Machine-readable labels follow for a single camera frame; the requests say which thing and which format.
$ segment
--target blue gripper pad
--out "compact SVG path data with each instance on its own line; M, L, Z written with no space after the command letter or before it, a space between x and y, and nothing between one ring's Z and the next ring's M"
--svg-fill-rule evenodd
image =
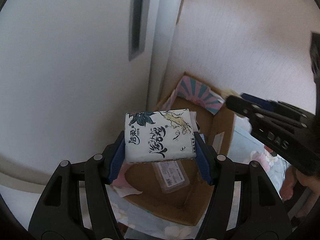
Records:
M110 162L110 171L108 176L109 184L111 184L118 177L123 162L124 162L124 137L122 138Z
M207 161L207 158L204 156L204 153L197 142L196 143L196 163L198 165L199 171L201 173L202 179L205 180L209 185L212 184L212 178L210 175L210 165ZM125 157L125 143L124 143L124 137L121 140L121 143L119 144L119 147L116 149L115 154L113 155L113 158L110 162L110 172L108 176L108 182L111 184L119 175L122 163L124 162Z
M197 140L195 140L195 142L196 142L196 153L197 153L195 160L198 165L200 174L203 180L205 180L209 185L212 185L213 179L211 178L211 175L210 175L210 164L207 158L205 157Z
M267 100L264 100L264 99L261 99L261 98L257 98L255 96L252 96L252 95L249 95L249 94L241 94L241 97L245 100L248 100L254 104L257 104L257 105L260 105L262 109L264 110L267 110L267 111L270 111L270 112L273 112L274 111L274 108L273 108L273 105L267 101Z

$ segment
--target plastic container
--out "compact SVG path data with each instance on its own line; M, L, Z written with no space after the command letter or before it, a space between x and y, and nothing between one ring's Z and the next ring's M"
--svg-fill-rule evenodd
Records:
M190 181L180 161L152 164L163 193L171 193L189 185Z

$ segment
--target leaf illustration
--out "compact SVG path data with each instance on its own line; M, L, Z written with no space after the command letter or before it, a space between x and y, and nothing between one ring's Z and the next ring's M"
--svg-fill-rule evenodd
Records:
M146 121L141 116L138 116L137 117L137 124L140 126L146 126Z
M155 122L153 122L153 120L150 118L150 116L148 115L144 115L144 120L149 123L149 124L155 124Z
M150 116L150 115L153 115L155 113L154 112L145 112L144 114Z
M130 121L129 125L134 124L137 121L138 115L134 114L132 120Z

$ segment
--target product label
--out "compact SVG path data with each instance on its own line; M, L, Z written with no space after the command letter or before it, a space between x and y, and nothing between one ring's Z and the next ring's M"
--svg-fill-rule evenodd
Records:
M184 182L185 179L176 161L160 162L157 163L157 165L159 166L161 175L167 187L172 187Z

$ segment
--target white wall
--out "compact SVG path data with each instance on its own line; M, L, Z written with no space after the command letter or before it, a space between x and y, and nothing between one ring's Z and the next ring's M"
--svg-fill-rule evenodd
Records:
M185 0L162 95L188 71L219 88L314 112L311 31L320 32L314 0Z
M0 172L46 184L146 109L159 0L128 60L131 0L7 0L0 12Z

